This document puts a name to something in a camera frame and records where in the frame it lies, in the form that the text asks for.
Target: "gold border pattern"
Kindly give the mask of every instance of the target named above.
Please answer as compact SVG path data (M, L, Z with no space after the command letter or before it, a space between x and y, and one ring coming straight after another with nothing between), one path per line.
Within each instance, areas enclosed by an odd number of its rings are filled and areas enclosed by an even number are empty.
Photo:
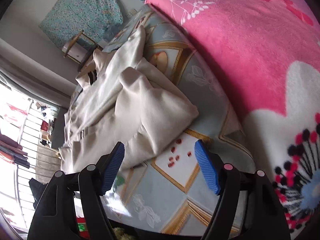
M196 52L195 49L190 47L187 43L182 41L160 41L148 45L147 48L151 49L175 49L179 53L175 59L174 66L172 69L171 81L174 85L178 85L181 79L181 76L193 56Z
M209 138L208 136L198 133L196 131L193 131L191 129L186 129L184 133L187 133L190 136L193 136L195 138L201 139L204 142L213 143L213 139ZM179 182L174 180L171 176L169 176L165 171L163 171L160 167L156 165L156 158L152 159L151 166L158 171L162 176L164 176L167 180L169 180L172 184L174 184L178 189L183 191L184 193L187 193L190 189L193 181L195 180L198 172L200 171L199 164L197 163L195 168L193 169L193 172L191 173L191 176L189 177L187 183L185 186L181 185Z
M221 130L220 130L220 133L219 133L219 135L218 135L218 138L219 138L221 141L224 141L224 142L226 142L226 143L228 143L228 144L231 144L232 146L234 146L234 147L242 150L243 152L247 153L247 154L253 159L250 151L249 151L246 147L244 147L242 144L240 144L240 143L238 143L238 142L236 142L236 141L234 141L234 140L232 140L232 139L230 139L230 138L228 138L228 137L225 136L225 130L226 130L227 123L228 123L228 120L229 120L229 117L230 117L231 108L232 108L232 106L231 106L231 104L229 103L229 104L228 104L227 114L226 114L226 117L225 117L225 119L224 119L224 121L223 121L223 124L222 124Z
M195 216L196 219L206 227L209 225L212 217L212 215L202 210L196 204L187 199L176 212L174 217L167 223L167 225L163 227L161 233L170 235L178 234L189 215ZM230 233L238 233L239 231L239 228L232 226Z
M129 174L128 174L128 178L124 179L124 186L123 186L123 189L122 189L121 194L120 194L120 199L123 202L125 202L125 200L123 199L124 198L124 194L127 191L127 187L129 185L129 182L130 182L130 180L132 178L133 173L134 173L134 168L130 168L130 171L129 171Z

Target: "black fabric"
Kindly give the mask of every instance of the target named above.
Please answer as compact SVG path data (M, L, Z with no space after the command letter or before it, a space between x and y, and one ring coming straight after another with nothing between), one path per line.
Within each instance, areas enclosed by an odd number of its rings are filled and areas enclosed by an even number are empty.
M32 192L32 195L35 199L35 202L33 203L33 207L36 209L38 202L42 196L42 193L44 192L45 188L48 184L42 184L41 182L37 181L36 179L32 178L29 180L29 186Z
M93 75L92 75L92 72L88 72L88 76L89 76L89 79L90 79L90 85L93 84Z
M97 80L97 71L94 70L94 71L93 71L93 74L94 74L94 81L96 81L96 80Z

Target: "white flower pattern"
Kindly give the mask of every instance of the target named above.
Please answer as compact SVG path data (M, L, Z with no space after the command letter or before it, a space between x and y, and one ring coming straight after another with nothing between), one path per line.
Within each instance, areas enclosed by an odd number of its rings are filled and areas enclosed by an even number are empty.
M167 38L167 37L171 37L173 38L176 35L176 33L174 32L174 30L166 30L165 33L162 35L162 38Z
M208 85L209 89L215 91L219 96L224 94L218 80L210 70L204 73L200 67L193 65L192 73L186 75L186 80L192 81L201 87Z
M169 0L171 2L172 12L171 17L173 17L177 22L177 18L174 13L174 8L179 7L183 10L180 19L180 25L182 26L187 20L195 18L201 11L209 9L211 4L214 4L217 0Z
M132 196L133 202L136 207L134 208L135 212L138 213L138 218L140 221L146 219L147 224L151 227L155 227L155 223L160 223L160 217L153 212L152 208L144 205L144 200L142 195L135 194Z

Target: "green floral curtain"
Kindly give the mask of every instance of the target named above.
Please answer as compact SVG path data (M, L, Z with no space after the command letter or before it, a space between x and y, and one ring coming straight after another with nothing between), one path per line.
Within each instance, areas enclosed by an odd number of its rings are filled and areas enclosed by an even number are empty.
M81 30L99 42L109 27L122 23L117 0L58 0L39 27L61 49Z

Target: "bedspread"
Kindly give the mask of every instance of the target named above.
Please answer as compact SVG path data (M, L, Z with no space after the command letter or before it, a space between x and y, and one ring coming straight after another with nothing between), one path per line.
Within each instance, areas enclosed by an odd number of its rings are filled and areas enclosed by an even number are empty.
M292 236L320 200L320 26L304 0L146 0L204 57Z
M143 230L202 236L219 196L204 180L195 157L195 142L202 139L224 163L231 163L240 171L254 173L254 162L219 82L194 46L153 8L143 6L104 52L121 50L141 26L146 31L143 56L197 107L199 116L177 138L172 138L160 155L121 170L113 188L103 197L104 209L108 218ZM73 106L80 103L81 96ZM246 192L242 191L231 237L239 234L245 204Z

